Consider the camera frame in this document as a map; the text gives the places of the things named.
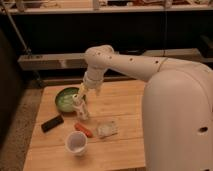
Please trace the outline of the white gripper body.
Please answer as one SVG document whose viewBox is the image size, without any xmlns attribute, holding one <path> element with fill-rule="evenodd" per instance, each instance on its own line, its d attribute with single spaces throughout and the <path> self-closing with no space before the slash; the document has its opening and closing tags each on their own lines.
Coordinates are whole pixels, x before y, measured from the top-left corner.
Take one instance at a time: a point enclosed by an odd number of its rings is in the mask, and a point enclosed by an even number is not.
<svg viewBox="0 0 213 171">
<path fill-rule="evenodd" d="M 83 84 L 88 89 L 97 89 L 103 83 L 104 75 L 98 71 L 87 70 L 83 77 Z"/>
</svg>

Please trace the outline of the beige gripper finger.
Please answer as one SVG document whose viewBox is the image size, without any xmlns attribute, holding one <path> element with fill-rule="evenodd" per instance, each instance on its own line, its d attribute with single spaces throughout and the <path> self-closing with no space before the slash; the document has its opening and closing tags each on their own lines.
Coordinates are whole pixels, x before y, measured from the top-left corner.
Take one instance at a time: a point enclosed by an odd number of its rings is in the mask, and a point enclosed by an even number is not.
<svg viewBox="0 0 213 171">
<path fill-rule="evenodd" d="M 78 99 L 81 100 L 88 93 L 88 91 L 88 87 L 81 83 L 78 91 Z"/>
<path fill-rule="evenodd" d="M 96 94 L 96 96 L 99 96 L 99 95 L 100 95 L 100 92 L 101 92 L 101 86 L 99 86 L 99 87 L 97 87 L 97 88 L 95 89 L 95 94 Z"/>
</svg>

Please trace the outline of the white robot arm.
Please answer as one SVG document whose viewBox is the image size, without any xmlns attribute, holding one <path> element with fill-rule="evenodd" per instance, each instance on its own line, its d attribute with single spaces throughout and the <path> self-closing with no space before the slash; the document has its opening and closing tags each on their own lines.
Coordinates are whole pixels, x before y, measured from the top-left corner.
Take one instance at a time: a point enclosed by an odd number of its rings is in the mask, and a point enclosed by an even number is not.
<svg viewBox="0 0 213 171">
<path fill-rule="evenodd" d="M 83 77 L 99 89 L 111 69 L 146 83 L 142 129 L 147 171 L 213 171 L 213 69 L 189 60 L 88 48 Z"/>
</svg>

